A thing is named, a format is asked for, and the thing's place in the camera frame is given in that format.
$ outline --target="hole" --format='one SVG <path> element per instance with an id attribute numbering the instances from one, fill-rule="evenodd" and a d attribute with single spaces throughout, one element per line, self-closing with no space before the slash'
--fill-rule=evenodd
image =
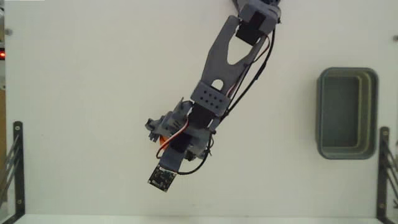
<path id="1" fill-rule="evenodd" d="M 222 80 L 214 80 L 211 85 L 217 90 L 221 90 L 224 86 L 224 82 Z"/>
<path id="2" fill-rule="evenodd" d="M 230 65 L 236 64 L 243 58 L 242 55 L 248 55 L 251 49 L 252 46 L 250 44 L 247 44 L 245 41 L 237 37 L 233 37 L 229 42 L 228 47 L 228 63 Z"/>

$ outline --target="circuit board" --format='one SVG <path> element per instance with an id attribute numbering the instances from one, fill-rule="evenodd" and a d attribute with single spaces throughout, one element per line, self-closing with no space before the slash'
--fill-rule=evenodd
<path id="1" fill-rule="evenodd" d="M 172 184 L 176 174 L 163 169 L 159 164 L 156 166 L 154 172 L 150 176 L 148 183 L 157 187 L 164 192 L 167 192 L 170 185 Z"/>

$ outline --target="robotic arm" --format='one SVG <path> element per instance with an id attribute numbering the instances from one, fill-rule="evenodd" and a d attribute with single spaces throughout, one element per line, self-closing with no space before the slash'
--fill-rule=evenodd
<path id="1" fill-rule="evenodd" d="M 266 66 L 274 45 L 275 26 L 280 22 L 279 1 L 233 0 L 239 16 L 229 16 L 218 34 L 191 100 L 182 99 L 173 111 L 158 120 L 149 119 L 146 124 L 150 131 L 150 140 L 159 140 L 161 144 L 157 152 L 160 161 L 148 183 L 166 192 L 177 175 L 192 174 L 205 163 L 214 143 L 212 135 L 216 133 L 216 128 Z M 271 32 L 272 40 L 266 48 L 268 55 L 264 63 L 249 86 L 233 103 L 251 65 L 266 52 L 265 50 L 256 58 Z M 228 46 L 234 35 L 251 45 L 252 49 L 238 63 L 230 65 L 227 61 Z M 216 86 L 215 83 L 222 83 L 222 86 Z M 195 170 L 179 171 L 184 159 L 192 161 L 196 158 L 202 161 Z"/>

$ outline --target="gray plastic bin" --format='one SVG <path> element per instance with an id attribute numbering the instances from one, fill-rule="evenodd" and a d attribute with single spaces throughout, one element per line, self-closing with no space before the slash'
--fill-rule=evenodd
<path id="1" fill-rule="evenodd" d="M 317 142 L 326 159 L 368 159 L 376 149 L 377 74 L 329 68 L 318 79 Z"/>

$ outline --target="white wall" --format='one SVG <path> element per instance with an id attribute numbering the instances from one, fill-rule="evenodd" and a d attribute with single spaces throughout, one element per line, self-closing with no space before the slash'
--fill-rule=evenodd
<path id="1" fill-rule="evenodd" d="M 213 157 L 167 194 L 147 184 L 158 145 L 144 124 L 190 96 L 230 1 L 6 4 L 7 120 L 25 126 L 27 213 L 376 215 L 377 156 L 317 152 L 316 79 L 375 69 L 379 126 L 396 136 L 398 1 L 283 1 L 263 76 L 219 128 Z"/>

